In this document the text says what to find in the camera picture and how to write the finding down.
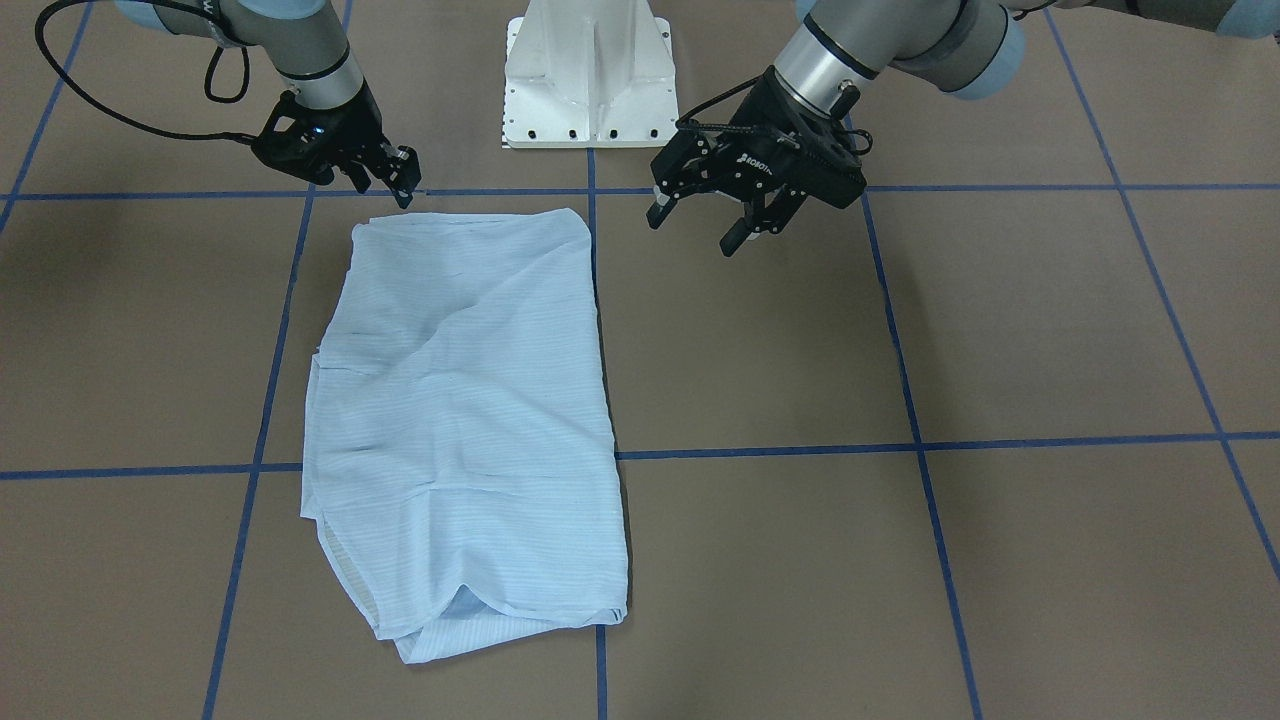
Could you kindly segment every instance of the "blue joint cap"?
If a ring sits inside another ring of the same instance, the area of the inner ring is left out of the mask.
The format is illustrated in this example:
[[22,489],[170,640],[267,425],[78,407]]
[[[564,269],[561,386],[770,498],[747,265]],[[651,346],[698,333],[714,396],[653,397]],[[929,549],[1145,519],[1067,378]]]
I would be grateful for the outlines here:
[[301,20],[320,12],[329,0],[236,0],[244,8],[275,20]]
[[1027,35],[1023,33],[1021,26],[1014,22],[1007,9],[1005,17],[1009,23],[1005,29],[1005,40],[1000,44],[1000,49],[996,50],[996,56],[991,59],[987,69],[982,70],[969,85],[947,95],[960,100],[982,100],[1000,92],[1012,82],[1018,68],[1023,64],[1023,56],[1027,55]]
[[796,19],[804,22],[804,17],[818,4],[818,0],[796,0]]
[[132,0],[115,0],[115,9],[120,10],[120,14],[129,18],[134,23],[148,27],[151,29],[163,29],[165,32],[173,32],[160,22],[160,13],[156,12],[156,6],[150,3],[133,3]]
[[1280,0],[1235,0],[1217,26],[1229,37],[1263,38],[1280,31]]

